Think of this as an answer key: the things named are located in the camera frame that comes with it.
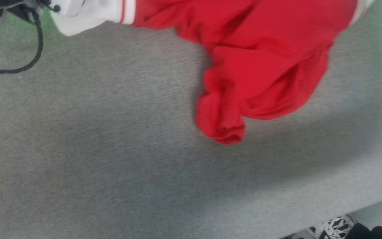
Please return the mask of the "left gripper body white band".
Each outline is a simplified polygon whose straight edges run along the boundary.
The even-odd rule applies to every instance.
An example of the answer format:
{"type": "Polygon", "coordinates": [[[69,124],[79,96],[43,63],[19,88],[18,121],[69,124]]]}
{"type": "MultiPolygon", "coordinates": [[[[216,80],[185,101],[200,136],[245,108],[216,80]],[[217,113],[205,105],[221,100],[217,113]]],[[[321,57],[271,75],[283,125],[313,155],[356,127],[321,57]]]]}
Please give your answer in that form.
{"type": "Polygon", "coordinates": [[[48,9],[58,15],[73,17],[79,13],[84,3],[85,0],[21,0],[9,12],[20,17],[26,16],[28,9],[35,10],[39,15],[48,9]]]}

